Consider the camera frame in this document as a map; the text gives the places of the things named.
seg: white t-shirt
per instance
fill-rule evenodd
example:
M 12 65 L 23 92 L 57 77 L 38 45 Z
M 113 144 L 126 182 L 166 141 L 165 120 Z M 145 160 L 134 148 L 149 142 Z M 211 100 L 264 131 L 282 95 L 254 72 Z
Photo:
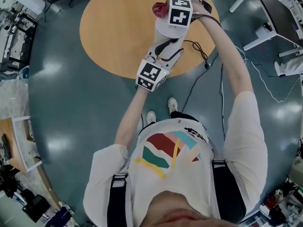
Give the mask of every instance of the white t-shirt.
M 248 196 L 244 202 L 250 211 L 259 200 L 267 176 L 267 148 L 257 101 L 251 92 L 243 92 L 235 99 L 222 155 L 233 163 L 242 179 Z M 213 157 L 199 122 L 168 119 L 144 129 L 128 168 L 134 226 L 140 226 L 150 202 L 163 191 L 180 193 L 201 214 L 218 217 L 211 204 Z M 105 183 L 119 173 L 126 161 L 127 149 L 122 145 L 94 154 L 84 208 L 99 227 L 107 226 L 110 184 Z

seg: black strap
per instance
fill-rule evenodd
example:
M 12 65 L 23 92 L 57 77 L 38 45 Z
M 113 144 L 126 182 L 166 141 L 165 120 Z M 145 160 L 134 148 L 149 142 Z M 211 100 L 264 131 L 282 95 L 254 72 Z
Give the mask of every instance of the black strap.
M 113 177 L 107 209 L 108 227 L 127 227 L 125 209 L 126 178 L 127 173 L 116 174 Z
M 213 173 L 221 219 L 240 223 L 245 217 L 246 207 L 235 177 L 224 161 L 213 161 Z

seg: wire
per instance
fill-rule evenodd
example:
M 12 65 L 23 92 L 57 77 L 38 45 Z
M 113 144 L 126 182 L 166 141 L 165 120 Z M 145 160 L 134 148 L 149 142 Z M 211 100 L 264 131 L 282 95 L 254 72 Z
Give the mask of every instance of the wire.
M 225 126 L 224 126 L 224 91 L 223 91 L 223 63 L 221 66 L 221 77 L 220 77 L 220 89 L 219 89 L 219 94 L 221 96 L 221 120 L 222 120 L 222 131 L 223 131 L 223 136 L 224 140 L 226 138 L 225 135 Z
M 267 87 L 265 81 L 264 81 L 263 78 L 261 77 L 260 71 L 259 71 L 259 70 L 257 69 L 257 67 L 254 65 L 254 63 L 252 63 L 252 61 L 250 61 L 250 62 L 251 62 L 251 64 L 253 65 L 253 67 L 258 71 L 259 76 L 260 76 L 260 79 L 261 79 L 261 81 L 263 81 L 264 86 L 265 86 L 266 90 L 270 93 L 271 97 L 272 97 L 274 100 L 276 100 L 277 103 L 283 103 L 283 102 L 285 102 L 285 100 L 288 98 L 288 96 L 289 96 L 290 93 L 292 92 L 292 90 L 293 90 L 294 86 L 296 85 L 297 81 L 300 80 L 300 77 L 294 82 L 294 84 L 293 84 L 293 86 L 291 87 L 290 91 L 288 92 L 286 98 L 284 98 L 283 100 L 277 100 L 277 99 L 273 96 L 273 94 L 271 93 L 271 91 L 268 89 L 268 87 Z
M 249 61 L 251 62 L 251 64 L 253 65 L 253 67 L 258 71 L 259 76 L 260 76 L 260 79 L 261 79 L 261 81 L 264 83 L 264 86 L 265 86 L 266 90 L 270 93 L 271 97 L 272 97 L 274 100 L 276 100 L 277 103 L 283 103 L 283 102 L 285 102 L 285 100 L 288 98 L 288 96 L 289 96 L 290 93 L 292 92 L 292 90 L 293 90 L 294 86 L 296 85 L 297 81 L 300 80 L 300 77 L 294 82 L 294 84 L 293 84 L 293 86 L 290 88 L 290 90 L 289 90 L 289 92 L 288 92 L 286 98 L 284 98 L 283 100 L 278 100 L 278 99 L 276 99 L 276 98 L 273 96 L 273 94 L 271 93 L 271 91 L 268 89 L 268 87 L 267 87 L 265 81 L 263 80 L 263 78 L 262 78 L 262 76 L 261 76 L 260 71 L 259 71 L 258 68 L 254 65 L 254 63 L 252 62 L 252 60 L 246 58 L 245 53 L 244 53 L 239 47 L 236 46 L 236 48 L 237 48 L 240 52 L 242 52 L 242 54 L 244 55 L 244 57 L 245 57 L 245 59 L 244 59 L 245 64 L 246 64 L 246 61 L 249 60 Z M 270 75 L 267 73 L 267 71 L 264 70 L 263 66 L 262 66 L 261 64 L 259 64 L 259 65 L 262 67 L 263 71 L 267 74 L 268 77 L 278 77 L 278 78 L 280 78 L 279 76 L 270 76 Z
M 201 17 L 208 17 L 208 18 L 211 18 L 213 21 L 215 21 L 220 27 L 222 27 L 220 22 L 210 15 L 207 15 L 207 14 L 194 14 L 194 15 L 196 15 L 197 17 L 195 16 L 191 22 L 194 22 L 196 19 L 199 19 Z
M 206 69 L 209 69 L 209 64 L 207 63 L 208 56 L 207 56 L 207 54 L 202 50 L 202 47 L 201 47 L 201 45 L 199 44 L 199 42 L 194 42 L 194 41 L 191 41 L 191 40 L 184 40 L 184 41 L 185 41 L 185 42 L 191 42 L 193 48 L 194 48 L 196 51 L 199 51 L 199 52 L 201 53 L 201 56 L 202 56 L 202 58 L 205 60 L 205 64 L 207 65 L 205 68 L 206 68 Z
M 181 113 L 183 113 L 183 111 L 184 111 L 184 109 L 185 109 L 185 107 L 186 107 L 186 105 L 187 105 L 187 102 L 188 102 L 188 100 L 189 100 L 189 98 L 190 98 L 190 96 L 191 96 L 191 93 L 192 93 L 192 91 L 193 91 L 193 89 L 194 89 L 194 87 L 195 87 L 197 81 L 199 80 L 200 77 L 202 77 L 205 73 L 208 72 L 208 70 L 211 68 L 211 66 L 213 65 L 214 61 L 218 58 L 218 56 L 219 56 L 219 54 L 217 53 L 217 55 L 215 56 L 215 58 L 214 58 L 213 61 L 212 61 L 212 64 L 209 65 L 209 68 L 206 69 L 206 71 L 204 71 L 199 77 L 196 78 L 196 80 L 195 80 L 195 82 L 193 83 L 193 85 L 192 85 L 192 87 L 191 87 L 191 89 L 190 89 L 190 92 L 189 92 L 189 94 L 188 94 L 188 96 L 187 96 L 187 99 L 186 99 L 186 101 L 185 101 L 185 104 L 184 104 L 184 106 L 183 106 L 183 109 L 182 109 Z
M 142 120 L 142 129 L 144 129 L 144 121 L 143 121 L 143 116 L 141 114 L 141 120 Z

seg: black cable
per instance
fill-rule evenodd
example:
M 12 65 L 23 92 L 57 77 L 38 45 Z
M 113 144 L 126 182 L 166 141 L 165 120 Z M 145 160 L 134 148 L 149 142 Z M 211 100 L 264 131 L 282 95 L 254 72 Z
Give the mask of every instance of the black cable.
M 143 116 L 141 114 L 141 120 L 142 120 L 142 129 L 144 129 L 144 121 L 143 121 Z
M 226 135 L 225 135 L 225 128 L 224 128 L 224 109 L 223 109 L 223 93 L 222 93 L 222 80 L 223 80 L 223 63 L 222 63 L 222 66 L 221 66 L 221 77 L 220 77 L 220 89 L 219 89 L 219 94 L 221 96 L 221 120 L 222 120 L 222 131 L 223 131 L 223 136 L 224 136 L 224 140 L 226 138 Z
M 252 62 L 255 66 L 260 66 L 260 67 L 262 68 L 262 71 L 264 71 L 265 74 L 266 74 L 269 78 L 281 78 L 281 77 L 282 77 L 282 76 L 272 76 L 272 75 L 270 75 L 270 74 L 267 72 L 267 70 L 265 70 L 265 69 L 263 68 L 263 65 L 262 65 L 262 64 L 255 64 L 251 59 L 249 59 L 249 58 L 246 58 L 246 59 L 248 59 L 250 62 Z
M 191 41 L 191 40 L 184 40 L 185 42 L 191 42 L 193 48 L 196 51 L 199 51 L 201 53 L 202 58 L 205 60 L 205 68 L 208 70 L 210 68 L 210 65 L 208 64 L 207 60 L 208 60 L 208 56 L 207 54 L 202 50 L 201 45 L 199 44 L 199 42 L 195 42 L 195 41 Z
M 201 17 L 208 17 L 208 18 L 211 18 L 211 19 L 212 19 L 213 21 L 215 21 L 220 27 L 222 27 L 221 24 L 220 24 L 220 22 L 219 22 L 217 19 L 215 19 L 214 17 L 212 17 L 212 16 L 210 16 L 210 15 L 207 15 L 207 14 L 196 15 L 196 16 L 194 17 L 194 19 L 192 20 L 192 22 L 195 21 L 196 19 L 201 18 Z
M 188 100 L 189 100 L 189 98 L 190 98 L 190 96 L 191 96 L 191 93 L 192 93 L 192 91 L 193 91 L 193 89 L 194 89 L 194 87 L 195 87 L 197 81 L 198 81 L 199 78 L 202 77 L 206 72 L 208 72 L 208 70 L 211 68 L 211 66 L 213 65 L 214 61 L 218 58 L 218 56 L 219 56 L 219 54 L 217 54 L 217 55 L 215 56 L 215 58 L 213 59 L 212 64 L 206 69 L 206 71 L 204 71 L 199 77 L 196 78 L 196 80 L 195 80 L 195 82 L 193 83 L 193 85 L 192 85 L 192 87 L 191 87 L 191 89 L 190 89 L 190 92 L 189 92 L 189 94 L 188 94 L 188 96 L 187 96 L 187 99 L 186 99 L 186 101 L 185 101 L 185 104 L 184 104 L 184 106 L 183 106 L 183 109 L 182 109 L 181 113 L 183 113 L 183 111 L 184 111 L 184 109 L 185 109 L 185 107 L 186 107 L 186 105 L 187 105 L 187 102 L 188 102 Z
M 44 22 L 46 23 L 46 0 L 45 0 L 45 5 L 44 5 Z

